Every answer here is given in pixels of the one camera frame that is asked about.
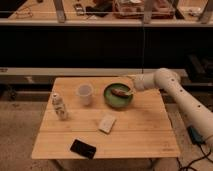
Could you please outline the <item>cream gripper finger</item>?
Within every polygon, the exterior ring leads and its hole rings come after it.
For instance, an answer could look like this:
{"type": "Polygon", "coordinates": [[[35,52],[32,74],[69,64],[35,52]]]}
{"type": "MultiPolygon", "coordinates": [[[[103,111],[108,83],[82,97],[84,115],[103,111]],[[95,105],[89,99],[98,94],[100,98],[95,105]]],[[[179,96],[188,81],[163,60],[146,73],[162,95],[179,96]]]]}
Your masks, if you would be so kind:
{"type": "Polygon", "coordinates": [[[130,79],[131,81],[134,81],[135,78],[136,78],[135,75],[122,75],[121,77],[128,78],[128,79],[130,79]]]}
{"type": "Polygon", "coordinates": [[[124,91],[124,95],[130,96],[130,95],[133,95],[135,92],[136,92],[136,89],[132,88],[129,91],[124,91]]]}

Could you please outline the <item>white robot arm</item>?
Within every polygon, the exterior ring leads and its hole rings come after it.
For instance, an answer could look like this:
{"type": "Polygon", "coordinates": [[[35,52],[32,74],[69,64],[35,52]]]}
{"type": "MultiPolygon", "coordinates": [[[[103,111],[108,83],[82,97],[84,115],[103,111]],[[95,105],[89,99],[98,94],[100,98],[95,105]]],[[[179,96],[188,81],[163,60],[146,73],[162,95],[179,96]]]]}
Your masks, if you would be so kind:
{"type": "Polygon", "coordinates": [[[124,78],[132,81],[136,91],[158,88],[167,92],[213,150],[213,112],[181,86],[180,76],[176,72],[159,68],[150,73],[124,75],[124,78]]]}

